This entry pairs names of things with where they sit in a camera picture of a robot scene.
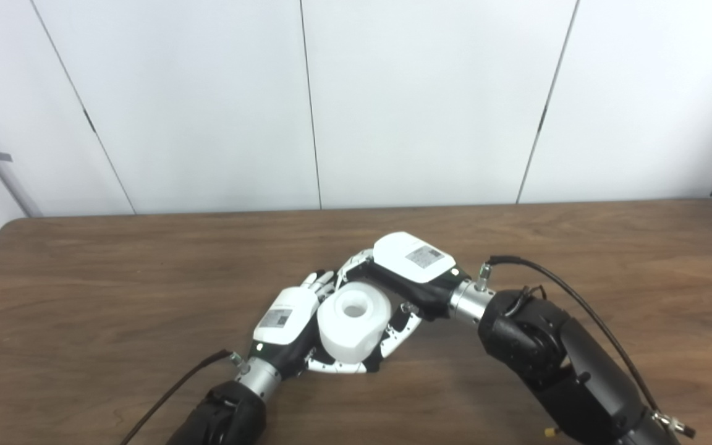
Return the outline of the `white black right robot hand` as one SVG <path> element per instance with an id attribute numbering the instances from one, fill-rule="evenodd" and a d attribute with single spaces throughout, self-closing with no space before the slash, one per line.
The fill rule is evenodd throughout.
<path id="1" fill-rule="evenodd" d="M 422 321 L 453 318 L 453 297 L 471 281 L 452 255 L 407 232 L 393 232 L 372 248 L 350 257 L 336 274 L 336 291 L 388 292 L 401 298 L 378 324 L 378 343 L 358 362 L 358 373 L 376 373 L 385 358 L 412 335 Z"/>

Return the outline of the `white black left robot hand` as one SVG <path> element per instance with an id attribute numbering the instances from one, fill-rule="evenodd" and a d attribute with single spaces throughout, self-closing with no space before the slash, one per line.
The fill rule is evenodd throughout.
<path id="1" fill-rule="evenodd" d="M 334 291 L 334 271 L 318 270 L 293 287 L 283 289 L 254 329 L 248 357 L 261 360 L 286 380 L 312 370 L 362 374 L 361 363 L 335 360 L 320 339 L 317 310 Z"/>

